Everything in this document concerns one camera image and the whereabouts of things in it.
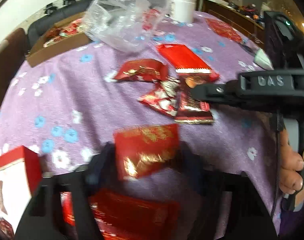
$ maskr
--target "screw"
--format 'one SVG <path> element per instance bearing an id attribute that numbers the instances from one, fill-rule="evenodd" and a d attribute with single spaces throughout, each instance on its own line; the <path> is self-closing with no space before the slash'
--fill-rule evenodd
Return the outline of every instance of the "screw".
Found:
<path id="1" fill-rule="evenodd" d="M 221 94 L 221 93 L 223 93 L 224 90 L 223 90 L 222 88 L 218 87 L 218 88 L 216 89 L 216 91 L 217 91 L 218 93 Z"/>

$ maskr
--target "purple tablecloth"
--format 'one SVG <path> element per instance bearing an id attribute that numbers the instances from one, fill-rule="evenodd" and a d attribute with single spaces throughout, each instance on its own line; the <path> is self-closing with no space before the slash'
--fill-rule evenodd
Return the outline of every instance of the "purple tablecloth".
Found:
<path id="1" fill-rule="evenodd" d="M 137 101 L 152 89 L 153 83 L 115 83 L 106 78 L 128 60 L 154 58 L 166 63 L 155 48 L 159 43 L 187 45 L 220 73 L 220 82 L 235 79 L 239 72 L 262 70 L 240 45 L 209 29 L 204 16 L 213 18 L 196 12 L 192 25 L 164 18 L 158 26 L 164 34 L 153 38 L 138 54 L 127 55 L 103 43 L 91 43 L 34 68 L 25 62 L 12 80 L 0 110 L 0 155 L 25 145 L 39 153 L 51 171 L 61 174 L 98 154 L 105 142 L 113 141 L 112 133 L 117 128 L 173 123 L 173 119 Z M 169 71 L 176 76 L 171 65 Z M 247 171 L 270 211 L 275 143 L 268 118 L 228 106 L 213 106 L 211 111 L 216 120 L 213 124 L 180 124 L 181 140 L 222 171 Z M 173 239 L 186 239 L 200 199 L 180 174 L 167 168 L 119 184 L 118 190 L 149 200 L 178 201 L 181 213 Z M 278 205 L 274 216 L 277 231 L 279 215 Z M 217 236 L 223 235 L 225 223 L 223 220 Z"/>

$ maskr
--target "white bucket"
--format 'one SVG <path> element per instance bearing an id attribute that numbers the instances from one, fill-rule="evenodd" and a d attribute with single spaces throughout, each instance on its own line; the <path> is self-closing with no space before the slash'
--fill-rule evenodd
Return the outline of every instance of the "white bucket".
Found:
<path id="1" fill-rule="evenodd" d="M 195 8 L 196 0 L 172 0 L 171 19 L 183 23 L 192 23 Z"/>

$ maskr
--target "cardboard box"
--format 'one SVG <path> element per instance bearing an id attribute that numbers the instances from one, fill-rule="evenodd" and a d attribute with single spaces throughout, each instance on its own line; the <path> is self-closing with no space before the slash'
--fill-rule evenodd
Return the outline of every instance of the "cardboard box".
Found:
<path id="1" fill-rule="evenodd" d="M 49 40 L 49 38 L 47 38 L 47 34 L 52 28 L 64 28 L 68 26 L 72 21 L 82 18 L 83 16 L 84 12 L 72 15 L 60 22 L 55 23 L 45 34 L 43 34 L 43 36 L 37 40 L 37 42 L 30 50 L 30 53 L 27 55 L 27 61 L 31 67 L 35 67 L 36 65 L 39 65 L 40 63 L 70 49 L 75 49 L 77 47 L 90 43 L 92 40 L 88 38 L 85 33 L 79 33 L 65 38 L 56 44 L 50 45 L 46 48 L 43 47 L 43 44 Z"/>
<path id="2" fill-rule="evenodd" d="M 0 156 L 0 228 L 10 239 L 41 179 L 37 153 L 20 146 Z"/>

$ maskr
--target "clear plastic bag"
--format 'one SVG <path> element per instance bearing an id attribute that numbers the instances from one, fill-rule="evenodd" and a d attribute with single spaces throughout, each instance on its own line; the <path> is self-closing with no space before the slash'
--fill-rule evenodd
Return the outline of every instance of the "clear plastic bag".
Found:
<path id="1" fill-rule="evenodd" d="M 171 0 L 94 0 L 83 23 L 86 35 L 123 52 L 138 52 L 168 13 Z"/>

